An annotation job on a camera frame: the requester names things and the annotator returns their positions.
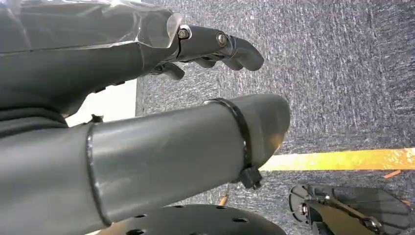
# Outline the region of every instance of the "yellow tape line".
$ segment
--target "yellow tape line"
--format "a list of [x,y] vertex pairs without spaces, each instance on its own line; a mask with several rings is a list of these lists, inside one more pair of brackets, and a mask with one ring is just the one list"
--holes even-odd
[[415,148],[272,156],[260,170],[414,170]]

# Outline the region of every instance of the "gray carpet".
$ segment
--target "gray carpet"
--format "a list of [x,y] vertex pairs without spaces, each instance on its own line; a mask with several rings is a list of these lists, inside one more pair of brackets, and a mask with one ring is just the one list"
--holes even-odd
[[265,64],[257,72],[189,64],[180,82],[139,79],[137,115],[275,93],[292,110],[282,153],[415,146],[415,1],[149,2],[247,39]]

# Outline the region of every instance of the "gray tube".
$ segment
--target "gray tube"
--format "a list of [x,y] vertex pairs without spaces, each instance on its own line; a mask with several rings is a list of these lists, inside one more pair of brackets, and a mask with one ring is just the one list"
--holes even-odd
[[[248,123],[253,163],[260,166],[282,142],[288,104],[277,95],[233,102]],[[237,124],[215,103],[15,134],[0,139],[0,150],[5,235],[83,235],[235,180],[243,167]]]
[[88,129],[46,129],[0,140],[1,234],[83,235],[104,227],[89,184]]
[[[234,100],[248,123],[253,162],[278,148],[289,107],[277,95]],[[243,140],[230,111],[219,104],[98,124],[92,172],[102,213],[112,222],[144,213],[238,178]]]

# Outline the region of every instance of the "prosthetic hand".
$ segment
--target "prosthetic hand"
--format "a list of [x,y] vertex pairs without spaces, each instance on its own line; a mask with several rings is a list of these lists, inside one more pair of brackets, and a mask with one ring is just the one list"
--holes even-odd
[[68,128],[85,97],[173,62],[257,70],[248,42],[131,1],[1,2],[0,231],[80,235],[230,181],[257,188],[289,107],[277,95]]

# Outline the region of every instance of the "clamp screw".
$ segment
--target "clamp screw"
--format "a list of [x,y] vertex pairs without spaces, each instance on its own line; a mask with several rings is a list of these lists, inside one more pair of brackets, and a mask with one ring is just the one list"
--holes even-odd
[[177,33],[180,39],[188,39],[189,38],[189,32],[185,30],[184,28],[180,29]]
[[308,208],[307,208],[307,205],[305,203],[299,204],[299,212],[302,215],[306,215],[308,213]]
[[224,47],[226,46],[226,35],[222,32],[218,33],[218,35],[216,36],[216,40],[218,41],[218,44],[220,47]]

